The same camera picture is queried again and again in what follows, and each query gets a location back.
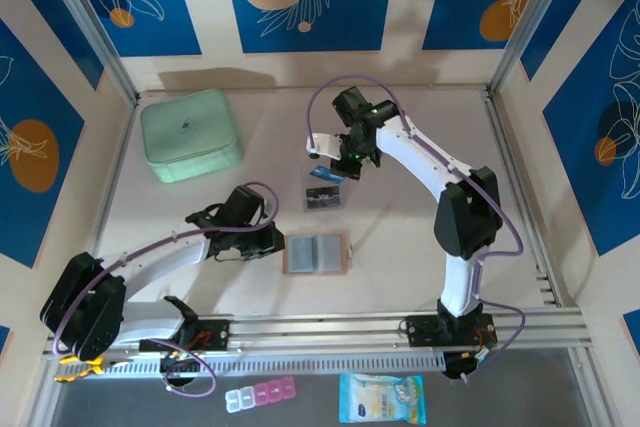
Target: yellow object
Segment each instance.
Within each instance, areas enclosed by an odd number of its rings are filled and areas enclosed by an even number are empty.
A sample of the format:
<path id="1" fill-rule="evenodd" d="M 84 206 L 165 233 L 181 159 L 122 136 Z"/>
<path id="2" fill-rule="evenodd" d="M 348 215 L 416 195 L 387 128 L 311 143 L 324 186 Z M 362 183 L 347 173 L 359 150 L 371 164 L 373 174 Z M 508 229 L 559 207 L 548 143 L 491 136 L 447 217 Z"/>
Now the yellow object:
<path id="1" fill-rule="evenodd" d="M 496 0 L 482 14 L 480 34 L 490 42 L 509 40 L 529 0 Z"/>
<path id="2" fill-rule="evenodd" d="M 113 9 L 109 13 L 109 18 L 111 19 L 111 22 L 123 29 L 133 27 L 133 23 L 135 22 L 133 14 L 128 10 L 121 9 L 120 7 Z"/>
<path id="3" fill-rule="evenodd" d="M 64 359 L 60 359 L 60 365 L 70 364 L 72 362 L 81 362 L 81 361 L 78 360 L 78 358 L 75 356 L 65 357 Z M 83 362 L 84 364 L 87 365 L 87 368 L 84 369 L 82 372 L 75 375 L 69 375 L 69 376 L 57 375 L 56 382 L 73 382 L 74 380 L 77 380 L 81 377 L 86 377 L 89 374 L 102 375 L 104 374 L 104 369 L 102 368 L 103 362 L 104 362 L 104 357 L 96 357 L 93 360 L 87 360 L 86 362 Z"/>

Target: yellow clamp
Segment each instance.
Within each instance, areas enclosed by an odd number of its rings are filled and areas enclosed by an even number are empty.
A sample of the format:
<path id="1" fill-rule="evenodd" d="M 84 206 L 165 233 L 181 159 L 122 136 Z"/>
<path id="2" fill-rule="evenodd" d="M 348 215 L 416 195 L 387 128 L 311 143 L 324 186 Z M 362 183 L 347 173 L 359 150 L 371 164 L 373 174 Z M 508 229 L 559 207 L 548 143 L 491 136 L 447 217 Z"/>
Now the yellow clamp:
<path id="1" fill-rule="evenodd" d="M 82 361 L 75 356 L 65 357 L 64 359 L 60 359 L 60 365 L 70 364 L 72 362 L 82 362 Z M 104 362 L 104 357 L 96 357 L 93 360 L 87 360 L 83 362 L 84 364 L 87 365 L 87 368 L 84 369 L 82 372 L 75 375 L 70 375 L 70 376 L 57 375 L 56 382 L 73 382 L 74 380 L 77 380 L 81 377 L 85 377 L 89 374 L 102 375 L 104 374 L 104 369 L 102 368 L 103 362 Z"/>

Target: gray floor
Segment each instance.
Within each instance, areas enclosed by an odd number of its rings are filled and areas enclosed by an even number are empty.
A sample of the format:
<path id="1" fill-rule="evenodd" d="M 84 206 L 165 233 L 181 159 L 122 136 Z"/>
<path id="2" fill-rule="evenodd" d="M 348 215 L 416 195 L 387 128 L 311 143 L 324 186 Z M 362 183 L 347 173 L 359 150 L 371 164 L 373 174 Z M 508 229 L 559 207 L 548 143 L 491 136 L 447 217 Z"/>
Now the gray floor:
<path id="1" fill-rule="evenodd" d="M 439 373 L 422 375 L 430 426 L 589 425 L 564 350 L 509 351 L 466 386 L 452 385 Z M 227 414 L 224 392 L 269 380 L 268 377 L 220 378 L 216 392 L 203 399 L 168 393 L 159 379 L 85 379 L 63 387 L 53 425 L 337 426 L 338 379 L 337 375 L 296 376 L 295 399 L 235 414 Z"/>

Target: metal frame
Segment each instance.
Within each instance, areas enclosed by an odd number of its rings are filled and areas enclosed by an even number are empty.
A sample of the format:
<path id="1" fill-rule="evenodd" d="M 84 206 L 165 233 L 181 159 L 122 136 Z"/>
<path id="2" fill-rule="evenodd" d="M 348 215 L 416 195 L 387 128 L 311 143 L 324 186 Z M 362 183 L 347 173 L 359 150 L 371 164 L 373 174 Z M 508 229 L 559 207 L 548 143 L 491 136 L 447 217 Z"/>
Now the metal frame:
<path id="1" fill-rule="evenodd" d="M 517 141 L 511 132 L 508 124 L 503 121 L 503 118 L 507 116 L 502 97 L 498 94 L 490 94 L 488 91 L 484 93 L 484 104 L 487 109 L 487 114 L 491 122 L 498 151 L 502 157 L 503 166 L 507 173 L 507 178 L 516 197 L 516 207 L 518 209 L 518 215 L 525 230 L 526 239 L 529 242 L 529 248 L 533 253 L 536 260 L 536 267 L 540 274 L 542 274 L 541 280 L 544 280 L 548 284 L 548 289 L 551 293 L 551 299 L 544 299 L 547 305 L 556 305 L 560 307 L 574 306 L 575 302 L 569 296 L 564 282 L 556 276 L 549 258 L 549 253 L 545 247 L 545 240 L 536 217 L 534 215 L 535 205 L 529 195 L 526 180 L 526 176 L 523 173 L 523 169 L 520 168 L 521 159 L 520 155 L 516 152 L 514 145 L 518 145 Z M 547 289 L 542 290 L 543 294 L 548 293 Z"/>
<path id="2" fill-rule="evenodd" d="M 129 78 L 109 36 L 89 0 L 63 0 L 75 21 L 87 37 L 106 70 L 113 77 L 121 94 L 134 107 L 114 166 L 102 218 L 96 227 L 92 251 L 99 248 L 111 206 L 122 161 L 129 142 L 132 119 L 139 94 Z M 527 325 L 512 348 L 562 348 L 569 351 L 576 378 L 585 401 L 589 418 L 596 426 L 617 424 L 616 412 L 607 403 L 606 391 L 597 373 L 592 356 L 592 343 L 582 314 L 578 308 L 566 307 L 571 299 L 561 288 L 551 268 L 542 233 L 536 223 L 528 195 L 524 170 L 519 168 L 517 145 L 503 121 L 506 116 L 499 92 L 509 73 L 534 34 L 552 0 L 530 0 L 514 33 L 507 43 L 504 56 L 486 86 L 483 101 L 489 115 L 495 140 L 502 157 L 508 181 L 516 197 L 518 214 L 529 239 L 538 267 L 538 280 L 545 304 L 554 307 L 527 309 Z M 456 89 L 482 86 L 439 86 L 428 88 Z M 510 311 L 493 311 L 499 339 L 504 341 L 514 332 L 519 316 Z M 363 372 L 442 370 L 443 352 L 447 349 L 411 349 L 399 325 L 404 317 L 415 312 L 392 314 L 360 314 L 329 316 L 232 317 L 227 352 L 206 352 L 204 357 L 218 375 L 247 375 L 251 373 L 335 373 L 345 369 Z M 111 349 L 107 357 L 131 360 L 124 367 L 107 368 L 104 377 L 141 378 L 158 376 L 159 354 L 140 353 L 136 345 Z M 41 382 L 33 394 L 34 408 L 28 420 L 30 426 L 48 425 L 56 407 L 60 385 L 55 374 L 69 375 L 82 368 L 76 364 L 59 366 L 51 352 L 51 339 L 44 351 L 40 368 Z M 196 372 L 184 375 L 196 375 Z"/>
<path id="3" fill-rule="evenodd" d="M 116 187 L 118 185 L 118 180 L 120 179 L 120 172 L 122 171 L 122 164 L 124 162 L 125 154 L 127 153 L 127 146 L 129 145 L 129 140 L 131 139 L 131 133 L 133 132 L 133 126 L 136 121 L 137 115 L 137 107 L 138 102 L 134 105 L 134 108 L 129 112 L 129 118 L 127 119 L 127 126 L 125 131 L 122 134 L 122 139 L 120 141 L 120 146 L 118 149 L 118 156 L 116 158 L 115 164 L 113 165 L 113 169 L 111 175 L 109 176 L 109 184 L 107 186 L 107 191 L 104 195 L 102 209 L 100 210 L 100 217 L 98 219 L 98 224 L 94 228 L 94 233 L 91 236 L 92 241 L 88 246 L 87 251 L 91 253 L 94 257 L 98 256 L 98 252 L 100 251 L 100 244 L 102 242 L 102 236 L 104 235 L 104 230 L 107 226 L 107 219 L 109 218 L 109 211 L 111 210 L 111 205 L 113 204 L 113 198 L 116 194 Z"/>
<path id="4" fill-rule="evenodd" d="M 520 57 L 535 33 L 544 14 L 553 0 L 529 0 L 527 8 L 516 24 L 511 38 L 507 42 L 504 54 L 496 68 L 488 90 L 490 94 L 499 92 L 504 86 L 511 69 L 520 61 Z"/>
<path id="5" fill-rule="evenodd" d="M 135 109 L 139 99 L 138 92 L 129 74 L 127 74 L 126 69 L 122 65 L 120 56 L 93 9 L 91 2 L 89 2 L 89 0 L 62 1 L 69 9 L 69 12 L 71 12 L 73 19 L 89 41 L 100 62 L 102 62 L 107 72 L 111 74 L 121 95 Z"/>

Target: box lid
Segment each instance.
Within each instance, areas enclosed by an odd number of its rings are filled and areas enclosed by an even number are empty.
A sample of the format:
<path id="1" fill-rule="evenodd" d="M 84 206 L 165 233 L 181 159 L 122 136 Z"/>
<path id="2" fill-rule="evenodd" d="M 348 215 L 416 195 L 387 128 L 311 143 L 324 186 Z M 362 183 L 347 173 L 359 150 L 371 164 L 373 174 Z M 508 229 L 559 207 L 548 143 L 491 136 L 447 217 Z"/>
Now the box lid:
<path id="1" fill-rule="evenodd" d="M 150 105 L 140 122 L 145 154 L 152 163 L 211 153 L 237 141 L 229 103 L 219 90 Z"/>

